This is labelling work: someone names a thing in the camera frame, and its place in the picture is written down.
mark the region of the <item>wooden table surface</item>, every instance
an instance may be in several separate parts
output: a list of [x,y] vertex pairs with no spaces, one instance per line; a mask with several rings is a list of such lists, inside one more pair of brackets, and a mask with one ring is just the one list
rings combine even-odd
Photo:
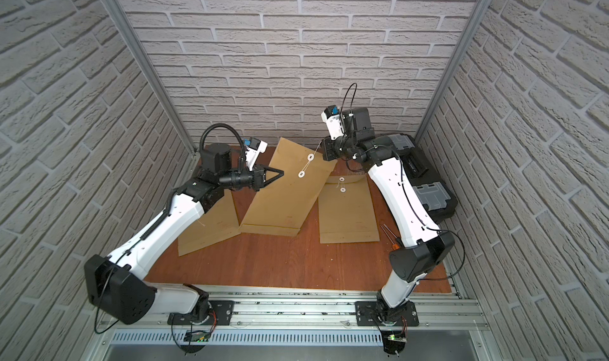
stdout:
[[[274,152],[269,147],[258,163],[268,164]],[[350,163],[352,169],[359,164]],[[354,174],[339,161],[333,175]],[[375,291],[385,284],[391,265],[391,243],[380,229],[387,224],[399,233],[381,191],[368,178],[379,225],[379,242],[319,243],[317,202],[295,237],[242,233],[233,238],[178,256],[177,240],[161,255],[146,277],[155,283],[190,283],[219,286],[290,287],[300,289]],[[249,188],[233,192],[239,222],[256,192]],[[430,278],[444,278],[443,265]],[[448,281],[421,281],[416,292],[451,293]]]

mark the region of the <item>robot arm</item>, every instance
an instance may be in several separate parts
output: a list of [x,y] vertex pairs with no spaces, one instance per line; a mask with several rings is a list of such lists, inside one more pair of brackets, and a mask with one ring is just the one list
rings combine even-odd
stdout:
[[[167,247],[224,196],[224,189],[250,187],[257,191],[282,177],[281,170],[255,164],[267,147],[265,142],[250,138],[246,144],[242,147],[246,152],[241,154],[245,164],[238,168],[231,167],[227,144],[211,144],[201,150],[196,177],[171,191],[161,213],[107,257],[94,255],[87,260],[85,281],[91,304],[125,324],[135,323],[147,313],[189,314],[192,323],[207,317],[206,292],[193,286],[150,286],[143,279]],[[267,179],[267,171],[277,175]]]
[[342,119],[336,106],[322,113],[330,136],[323,140],[324,160],[354,159],[375,182],[400,230],[403,247],[392,251],[393,271],[377,302],[384,322],[400,318],[401,307],[418,281],[438,265],[454,245],[423,208],[407,177],[401,156],[414,147],[406,135],[376,137],[367,108],[350,109]]

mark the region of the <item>white robot arm segment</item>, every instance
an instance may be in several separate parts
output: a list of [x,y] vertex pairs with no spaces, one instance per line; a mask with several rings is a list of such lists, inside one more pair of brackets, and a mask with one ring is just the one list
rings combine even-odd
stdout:
[[[440,228],[429,217],[408,179],[402,176],[403,173],[402,163],[395,158],[383,160],[382,166],[374,165],[368,171],[372,181],[381,190],[387,205],[389,205],[389,210],[391,210],[393,218],[398,224],[402,243],[406,247],[411,247],[416,246],[418,240],[427,242],[436,237],[437,232],[434,230]],[[404,188],[402,188],[401,182],[403,178],[405,181]],[[419,218],[421,218],[425,227],[422,226]]]
[[144,279],[150,268],[161,254],[191,223],[201,218],[204,210],[199,202],[194,202],[193,198],[179,194],[172,200],[171,210],[163,222],[145,240],[138,243],[130,253],[123,254],[136,243],[139,238],[152,226],[161,216],[159,213],[148,225],[144,226],[125,244],[113,250],[109,256],[110,261],[119,267],[131,266],[131,273],[140,279]]

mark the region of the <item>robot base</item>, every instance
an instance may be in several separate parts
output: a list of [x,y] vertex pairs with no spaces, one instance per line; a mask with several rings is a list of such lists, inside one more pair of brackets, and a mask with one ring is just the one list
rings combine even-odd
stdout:
[[[234,302],[232,300],[210,300],[206,301],[211,305],[210,311],[213,310],[216,312],[217,323],[216,325],[229,325],[230,319],[232,317],[232,308],[234,307]],[[213,325],[214,318],[211,315],[206,315],[206,319],[203,320],[202,323],[193,323],[194,317],[193,313],[170,313],[169,318],[167,318],[168,325]]]
[[408,301],[406,304],[387,309],[386,305],[374,301],[356,301],[355,312],[357,326],[376,326],[383,330],[384,325],[402,325],[402,317],[408,327],[418,327],[418,316],[415,304]]

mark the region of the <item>metal mounting plate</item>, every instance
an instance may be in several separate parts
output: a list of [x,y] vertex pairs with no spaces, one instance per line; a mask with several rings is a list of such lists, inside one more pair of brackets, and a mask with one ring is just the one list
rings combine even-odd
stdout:
[[[358,326],[369,327],[379,325],[381,329],[383,328],[381,323],[375,323],[370,316],[370,313],[373,312],[377,307],[376,301],[356,301],[354,304]],[[406,319],[406,324],[408,327],[418,327],[418,315],[413,302],[409,301],[406,303],[406,306],[404,307],[404,314],[401,316]],[[401,323],[395,323],[395,325],[399,327],[401,326]]]
[[[210,300],[211,309],[216,312],[217,323],[216,325],[229,325],[230,319],[232,318],[232,309],[234,302],[232,300]],[[190,324],[188,321],[188,313],[170,313],[167,318],[167,324],[171,325],[186,325]],[[213,317],[208,317],[204,322],[198,325],[212,325],[214,323]]]

